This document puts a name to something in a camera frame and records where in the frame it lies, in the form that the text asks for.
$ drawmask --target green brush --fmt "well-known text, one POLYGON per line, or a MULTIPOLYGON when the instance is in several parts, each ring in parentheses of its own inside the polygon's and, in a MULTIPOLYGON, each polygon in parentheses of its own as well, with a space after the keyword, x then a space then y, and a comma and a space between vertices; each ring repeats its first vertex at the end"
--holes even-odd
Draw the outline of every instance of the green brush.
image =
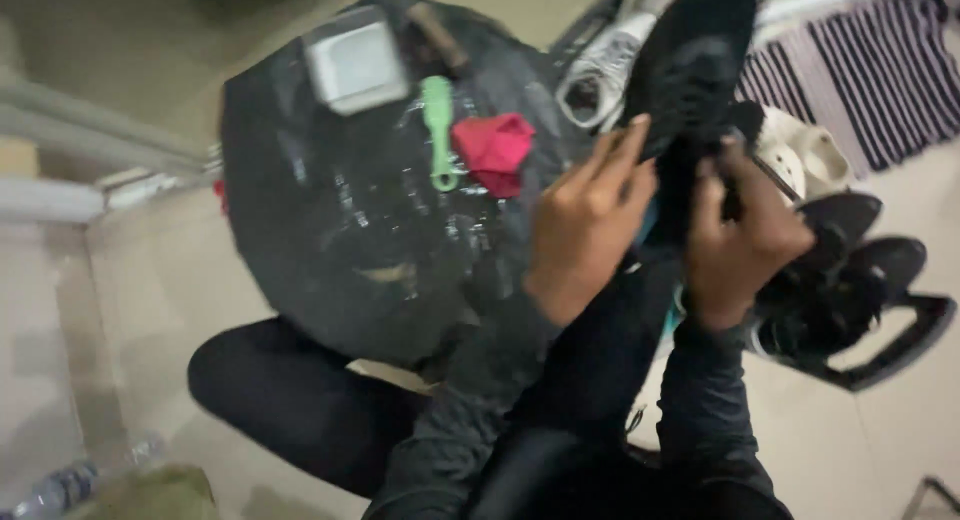
POLYGON ((433 142, 433 188, 450 192, 457 188, 457 174, 450 165, 450 124, 453 122, 453 95, 450 80, 430 76, 420 82, 423 99, 423 124, 433 142))

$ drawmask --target plastic bottle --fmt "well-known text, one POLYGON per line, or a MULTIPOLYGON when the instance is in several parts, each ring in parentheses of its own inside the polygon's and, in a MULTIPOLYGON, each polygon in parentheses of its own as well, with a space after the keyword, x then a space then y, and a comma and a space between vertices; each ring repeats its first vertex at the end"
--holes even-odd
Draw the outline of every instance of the plastic bottle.
POLYGON ((103 483, 149 465, 163 450, 163 441, 149 436, 133 446, 106 448, 43 477, 23 501, 0 511, 0 520, 55 520, 90 499, 103 483))

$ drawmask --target striped cloth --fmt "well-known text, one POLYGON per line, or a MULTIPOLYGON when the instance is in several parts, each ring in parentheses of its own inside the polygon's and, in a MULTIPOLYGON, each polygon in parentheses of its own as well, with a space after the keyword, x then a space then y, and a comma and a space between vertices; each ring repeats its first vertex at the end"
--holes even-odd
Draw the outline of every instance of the striped cloth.
POLYGON ((960 75, 938 0, 869 0, 750 52, 738 100, 833 134, 862 177, 960 133, 960 75))

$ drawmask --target hand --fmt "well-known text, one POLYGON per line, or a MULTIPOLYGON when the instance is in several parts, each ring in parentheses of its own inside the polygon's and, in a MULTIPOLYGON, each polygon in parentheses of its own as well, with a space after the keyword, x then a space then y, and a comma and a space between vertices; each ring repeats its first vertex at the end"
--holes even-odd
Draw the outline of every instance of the hand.
POLYGON ((546 318, 566 327, 614 276, 657 189, 653 160, 637 165, 650 129, 630 128, 597 141, 593 155, 561 175, 536 205, 533 256, 524 289, 546 318))
POLYGON ((738 325, 757 292, 814 244, 813 232, 744 155, 743 145, 732 137, 723 145, 723 166, 737 184, 743 215, 736 223, 723 222, 726 190, 714 162, 701 160, 686 248, 691 310, 713 331, 738 325))

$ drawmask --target sleeve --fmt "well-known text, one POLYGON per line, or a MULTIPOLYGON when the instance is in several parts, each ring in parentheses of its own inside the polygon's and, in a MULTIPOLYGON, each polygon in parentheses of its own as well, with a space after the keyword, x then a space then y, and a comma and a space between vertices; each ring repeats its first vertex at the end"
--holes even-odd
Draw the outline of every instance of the sleeve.
POLYGON ((703 330, 688 318, 674 333, 656 425, 664 467, 686 473, 696 484, 742 483, 773 496, 773 481, 757 459, 743 383, 746 330, 703 330))
POLYGON ((506 426, 504 417, 543 372, 560 329, 526 293, 502 301, 451 360, 446 382, 393 449, 371 520, 456 517, 506 426))

